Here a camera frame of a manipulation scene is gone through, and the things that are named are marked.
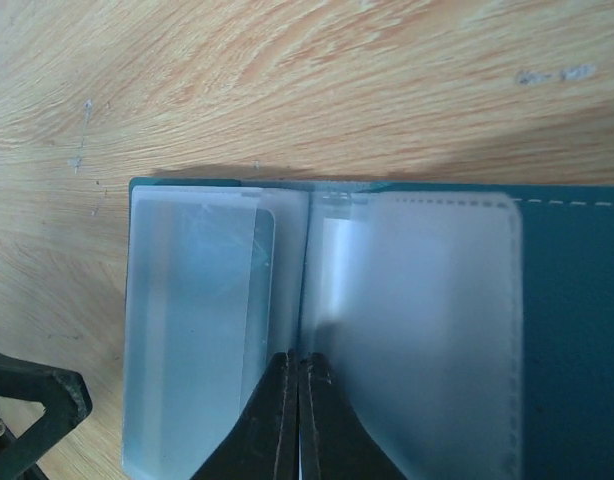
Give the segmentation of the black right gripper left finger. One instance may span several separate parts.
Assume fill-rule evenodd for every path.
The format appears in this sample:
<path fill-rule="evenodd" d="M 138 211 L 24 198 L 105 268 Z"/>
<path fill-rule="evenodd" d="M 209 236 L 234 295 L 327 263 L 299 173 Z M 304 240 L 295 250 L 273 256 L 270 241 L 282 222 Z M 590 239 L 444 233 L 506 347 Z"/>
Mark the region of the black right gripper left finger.
<path fill-rule="evenodd" d="M 298 477 L 298 360 L 273 355 L 240 417 L 195 479 Z"/>

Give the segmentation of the teal leather card holder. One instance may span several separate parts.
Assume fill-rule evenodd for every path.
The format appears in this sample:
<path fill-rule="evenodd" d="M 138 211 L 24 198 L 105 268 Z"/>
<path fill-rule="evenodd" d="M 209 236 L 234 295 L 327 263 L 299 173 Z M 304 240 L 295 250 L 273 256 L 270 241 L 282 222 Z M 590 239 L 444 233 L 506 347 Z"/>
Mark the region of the teal leather card holder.
<path fill-rule="evenodd" d="M 614 479 L 614 186 L 135 178 L 123 422 L 143 199 L 274 216 L 240 415 L 274 354 L 321 353 L 406 479 Z"/>

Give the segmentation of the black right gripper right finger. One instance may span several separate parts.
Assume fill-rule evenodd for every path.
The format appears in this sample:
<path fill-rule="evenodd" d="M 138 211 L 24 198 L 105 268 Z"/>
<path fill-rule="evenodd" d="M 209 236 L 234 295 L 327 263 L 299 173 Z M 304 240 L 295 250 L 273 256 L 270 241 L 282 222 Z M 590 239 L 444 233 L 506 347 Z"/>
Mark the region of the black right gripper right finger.
<path fill-rule="evenodd" d="M 362 425 L 325 355 L 298 370 L 300 467 L 304 479 L 403 479 Z"/>

